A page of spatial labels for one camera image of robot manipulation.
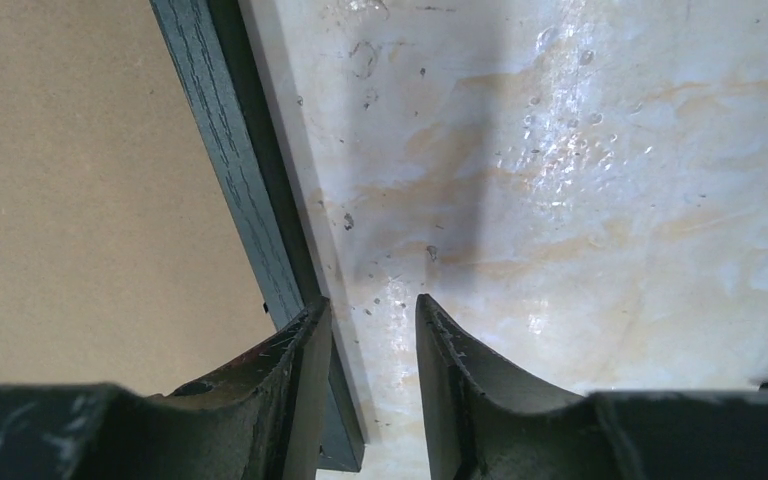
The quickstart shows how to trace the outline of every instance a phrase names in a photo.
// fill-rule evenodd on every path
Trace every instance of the marble surface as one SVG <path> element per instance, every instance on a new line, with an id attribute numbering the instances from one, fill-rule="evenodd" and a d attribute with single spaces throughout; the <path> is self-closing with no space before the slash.
<path id="1" fill-rule="evenodd" d="M 577 392 L 768 380 L 768 2 L 254 3 L 358 478 L 427 476 L 421 292 Z"/>

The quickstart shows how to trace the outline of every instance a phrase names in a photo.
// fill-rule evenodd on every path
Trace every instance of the dark green frame edge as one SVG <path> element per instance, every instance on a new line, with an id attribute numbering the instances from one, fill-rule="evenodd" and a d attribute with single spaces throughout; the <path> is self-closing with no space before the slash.
<path id="1" fill-rule="evenodd" d="M 237 0 L 151 0 L 272 321 L 321 295 Z M 331 350 L 319 468 L 360 471 L 364 442 Z"/>

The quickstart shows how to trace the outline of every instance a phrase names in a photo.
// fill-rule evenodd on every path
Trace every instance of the black wooden frame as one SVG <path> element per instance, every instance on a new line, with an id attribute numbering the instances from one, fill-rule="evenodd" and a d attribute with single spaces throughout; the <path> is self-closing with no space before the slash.
<path id="1" fill-rule="evenodd" d="M 151 0 L 276 327 L 321 294 L 237 0 Z M 319 467 L 360 470 L 364 443 L 331 349 Z"/>

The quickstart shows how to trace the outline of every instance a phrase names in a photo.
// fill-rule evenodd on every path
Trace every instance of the water droplet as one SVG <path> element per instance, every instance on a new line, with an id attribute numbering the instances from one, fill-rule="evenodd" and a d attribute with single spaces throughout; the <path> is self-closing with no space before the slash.
<path id="1" fill-rule="evenodd" d="M 593 61 L 593 50 L 585 50 L 581 52 L 581 55 L 578 57 L 579 65 L 590 65 L 590 62 L 592 61 Z"/>
<path id="2" fill-rule="evenodd" d="M 537 36 L 537 51 L 543 53 L 558 39 L 558 29 L 549 27 Z"/>

